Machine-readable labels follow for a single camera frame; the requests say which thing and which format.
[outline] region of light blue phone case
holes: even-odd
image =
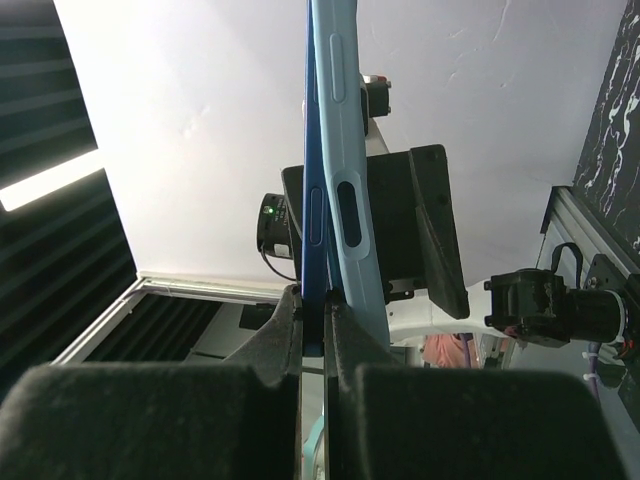
[[[389,348],[389,324],[367,192],[356,0],[312,0],[322,154],[347,304]]]

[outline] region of pink shirt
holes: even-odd
[[[478,368],[475,343],[471,340],[468,344],[471,354],[471,366]],[[429,335],[424,344],[422,358],[425,362],[437,365],[440,368],[464,368],[466,366],[462,340],[456,338],[453,334]]]

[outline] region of white panel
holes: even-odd
[[[467,284],[534,263],[625,3],[359,2],[361,70],[394,85],[391,150],[449,152]],[[302,161],[305,2],[56,6],[138,269],[271,280],[256,215]]]

